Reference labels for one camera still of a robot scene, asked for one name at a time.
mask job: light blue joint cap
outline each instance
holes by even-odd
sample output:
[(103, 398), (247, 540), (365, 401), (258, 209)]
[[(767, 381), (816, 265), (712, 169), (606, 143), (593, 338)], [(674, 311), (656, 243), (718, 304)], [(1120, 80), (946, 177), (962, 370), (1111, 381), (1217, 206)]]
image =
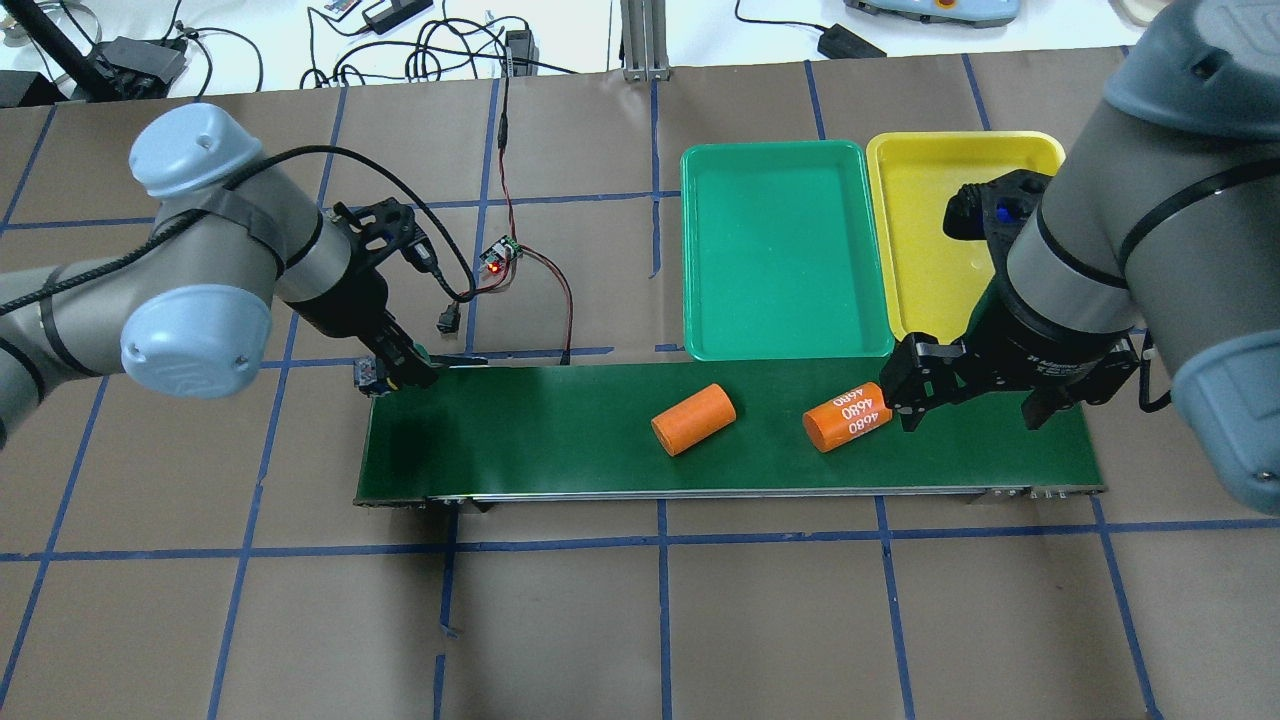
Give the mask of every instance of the light blue joint cap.
[(1179, 0), (1107, 79), (1106, 99), (1187, 132), (1280, 140), (1280, 0)]
[(225, 397), (253, 382), (270, 333), (271, 313), (252, 292), (192, 284), (163, 292), (129, 315), (120, 361), (156, 392)]
[(1228, 492), (1280, 515), (1280, 329), (1196, 355), (1174, 375), (1172, 396)]
[(161, 200), (218, 182), (262, 152), (262, 142), (207, 102), (191, 102), (151, 122), (133, 141), (129, 169)]

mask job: orange cylinder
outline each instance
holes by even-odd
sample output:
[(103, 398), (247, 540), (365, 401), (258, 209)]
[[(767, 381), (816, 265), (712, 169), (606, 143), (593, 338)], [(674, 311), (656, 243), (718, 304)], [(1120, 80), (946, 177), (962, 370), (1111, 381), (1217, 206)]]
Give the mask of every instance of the orange cylinder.
[(892, 419), (879, 386), (864, 383), (805, 413), (804, 430), (814, 447), (831, 452)]
[(737, 420), (733, 402), (724, 395), (724, 388), (712, 383), (658, 415), (650, 424), (663, 450), (675, 457), (733, 420)]

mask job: green conveyor belt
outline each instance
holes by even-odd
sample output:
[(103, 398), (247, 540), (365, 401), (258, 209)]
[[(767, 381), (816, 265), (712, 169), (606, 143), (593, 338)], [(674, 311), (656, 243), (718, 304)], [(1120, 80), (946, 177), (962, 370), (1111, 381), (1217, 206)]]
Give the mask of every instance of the green conveyor belt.
[[(356, 502), (1102, 489), (1076, 409), (1023, 428), (1021, 395), (897, 420), (829, 454), (801, 414), (874, 378), (881, 359), (453, 369), (374, 401)], [(668, 457), (649, 419), (707, 384), (728, 428)]]

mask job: black band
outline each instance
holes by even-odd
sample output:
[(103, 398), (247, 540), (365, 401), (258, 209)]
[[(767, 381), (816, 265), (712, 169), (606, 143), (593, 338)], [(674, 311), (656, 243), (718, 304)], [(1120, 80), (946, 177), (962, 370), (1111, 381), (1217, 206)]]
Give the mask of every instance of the black band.
[(17, 345), (9, 342), (3, 337), (0, 337), (0, 350), (4, 350), (9, 355), (12, 355), (13, 359), (17, 360), (18, 364), (27, 370), (27, 374), (31, 375), (31, 382), (36, 383), (37, 398), (40, 400), (40, 402), (44, 402), (45, 397), (49, 395), (49, 391), (47, 387), (45, 386), (45, 377), (40, 374), (40, 368), (36, 366), (36, 364), (31, 360), (31, 357), (27, 356), (26, 352), (18, 350)]
[(294, 252), (288, 260), (284, 261), (285, 270), (301, 263), (302, 259), (307, 256), (307, 252), (311, 252), (311, 249), (315, 247), (317, 242), (320, 242), (320, 229), (323, 227), (324, 227), (324, 217), (321, 217), (320, 213), (316, 213), (316, 229), (311, 231), (311, 240), (308, 240), (306, 245), (300, 247), (297, 252)]
[[(58, 282), (58, 277), (63, 274), (67, 265), (59, 265), (54, 268), (52, 273), (49, 273), (49, 279), (45, 281), (45, 288), (49, 290), (54, 283)], [(72, 355), (72, 351), (67, 348), (67, 343), (63, 342), (63, 336), (58, 332), (58, 320), (54, 316), (54, 296), (50, 295), (40, 301), (40, 324), (45, 327), (45, 340), (49, 341), (49, 347), (52, 348), (58, 359), (63, 361), (64, 365), (76, 370), (77, 373), (84, 375), (86, 378), (100, 378), (102, 373), (96, 373), (84, 366), (83, 363)]]
[(1074, 255), (1068, 252), (1066, 249), (1062, 247), (1062, 243), (1060, 243), (1057, 238), (1053, 237), (1053, 233), (1048, 232), (1048, 225), (1044, 224), (1044, 215), (1039, 210), (1036, 211), (1036, 227), (1041, 231), (1041, 237), (1044, 238), (1044, 245), (1048, 246), (1050, 252), (1052, 252), (1055, 258), (1061, 260), (1064, 265), (1071, 268), (1076, 273), (1089, 278), (1091, 281), (1098, 284), (1105, 284), (1120, 290), (1129, 290), (1129, 283), (1126, 283), (1124, 278), (1119, 278), (1116, 275), (1112, 275), (1111, 273), (1103, 273), (1097, 268), (1085, 265), (1084, 263), (1078, 260)]
[(1156, 227), (1171, 218), (1179, 210), (1194, 205), (1196, 202), (1199, 202), (1201, 200), (1224, 190), (1276, 174), (1280, 174), (1280, 158), (1268, 158), (1256, 163), (1236, 165), (1230, 170), (1210, 176), (1196, 184), (1175, 192), (1169, 197), (1169, 200), (1165, 200), (1149, 213), (1143, 215), (1143, 218), (1138, 220), (1138, 224), (1135, 224), (1133, 229), (1129, 231), (1129, 234), (1125, 236), (1124, 242), (1120, 243), (1120, 252), (1116, 255), (1116, 259), (1120, 261), (1120, 272), (1123, 273), (1125, 265), (1129, 264), (1129, 256), (1138, 249), (1138, 243), (1146, 240), (1147, 236), (1156, 229)]

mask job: plastic tray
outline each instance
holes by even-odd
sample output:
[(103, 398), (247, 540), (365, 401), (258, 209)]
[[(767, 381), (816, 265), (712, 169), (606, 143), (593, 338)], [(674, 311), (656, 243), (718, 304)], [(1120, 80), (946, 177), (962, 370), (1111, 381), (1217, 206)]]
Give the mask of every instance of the plastic tray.
[(1041, 132), (890, 132), (867, 146), (888, 323), (899, 338), (964, 334), (993, 269), (987, 243), (942, 232), (960, 186), (1010, 170), (1055, 174), (1062, 146)]
[(700, 145), (685, 151), (681, 169), (690, 355), (888, 354), (893, 338), (860, 147)]

